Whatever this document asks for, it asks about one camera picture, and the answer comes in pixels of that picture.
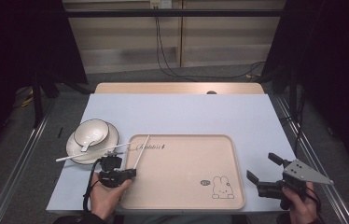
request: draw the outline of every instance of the table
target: table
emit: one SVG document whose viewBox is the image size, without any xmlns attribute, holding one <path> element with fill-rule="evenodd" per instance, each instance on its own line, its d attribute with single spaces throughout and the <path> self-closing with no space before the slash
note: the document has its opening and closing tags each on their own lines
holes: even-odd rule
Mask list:
<svg viewBox="0 0 349 224">
<path fill-rule="evenodd" d="M 209 91 L 218 94 L 207 95 Z M 138 133 L 227 134 L 232 138 L 237 158 L 240 160 L 246 197 L 245 206 L 232 212 L 282 211 L 277 200 L 259 198 L 256 187 L 245 177 L 245 171 L 250 169 L 256 172 L 261 180 L 276 181 L 281 178 L 282 168 L 268 160 L 269 152 L 288 160 L 295 159 L 271 101 L 268 95 L 263 94 L 259 84 L 104 83 L 100 84 L 96 93 L 91 96 L 82 121 L 93 118 L 112 122 L 119 129 L 120 144 L 129 141 Z M 264 141 L 260 141 L 259 136 L 264 136 Z M 266 162 L 267 169 L 262 168 L 262 162 Z M 90 166 L 80 166 L 67 161 L 47 210 L 58 214 L 80 211 L 82 199 L 76 195 L 82 195 L 85 190 L 90 170 Z M 71 190 L 67 190 L 67 186 L 72 186 Z M 120 214 L 205 212 L 131 210 L 121 206 L 117 210 Z"/>
</svg>

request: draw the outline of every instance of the black cloth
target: black cloth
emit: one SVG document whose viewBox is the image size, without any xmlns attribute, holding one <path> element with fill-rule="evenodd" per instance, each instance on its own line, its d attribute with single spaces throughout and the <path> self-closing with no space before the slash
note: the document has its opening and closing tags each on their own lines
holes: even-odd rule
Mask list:
<svg viewBox="0 0 349 224">
<path fill-rule="evenodd" d="M 86 213 L 79 217 L 59 217 L 53 224 L 106 224 L 106 222 L 92 213 Z"/>
</svg>

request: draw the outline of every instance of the person's right hand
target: person's right hand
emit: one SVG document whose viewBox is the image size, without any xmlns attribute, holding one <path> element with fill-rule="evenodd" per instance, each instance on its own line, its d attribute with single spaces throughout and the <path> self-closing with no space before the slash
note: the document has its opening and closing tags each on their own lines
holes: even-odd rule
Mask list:
<svg viewBox="0 0 349 224">
<path fill-rule="evenodd" d="M 314 190 L 314 185 L 307 182 L 306 186 L 308 187 L 306 193 L 315 198 L 314 193 L 310 191 L 310 189 Z M 308 197 L 302 200 L 300 196 L 290 188 L 283 187 L 282 191 L 292 202 L 290 207 L 291 224 L 307 224 L 317 220 L 316 203 L 314 201 Z"/>
</svg>

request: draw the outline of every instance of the person's left hand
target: person's left hand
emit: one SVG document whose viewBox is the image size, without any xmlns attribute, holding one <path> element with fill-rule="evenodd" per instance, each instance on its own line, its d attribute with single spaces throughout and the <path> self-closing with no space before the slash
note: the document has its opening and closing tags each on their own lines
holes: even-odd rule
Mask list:
<svg viewBox="0 0 349 224">
<path fill-rule="evenodd" d="M 94 173 L 91 183 L 94 184 L 99 179 L 99 174 Z M 132 181 L 130 179 L 124 181 L 124 183 L 114 189 L 107 188 L 100 181 L 98 181 L 91 191 L 91 212 L 101 218 L 104 221 L 107 221 L 110 215 L 116 209 L 119 199 L 131 185 Z"/>
</svg>

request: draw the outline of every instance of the bowl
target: bowl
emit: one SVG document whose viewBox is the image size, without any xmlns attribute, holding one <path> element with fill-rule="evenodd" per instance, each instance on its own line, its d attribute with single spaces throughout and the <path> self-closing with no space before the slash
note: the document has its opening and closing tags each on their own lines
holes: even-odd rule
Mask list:
<svg viewBox="0 0 349 224">
<path fill-rule="evenodd" d="M 75 141 L 82 147 L 95 146 L 108 136 L 108 125 L 101 119 L 89 119 L 81 123 L 74 134 Z"/>
</svg>

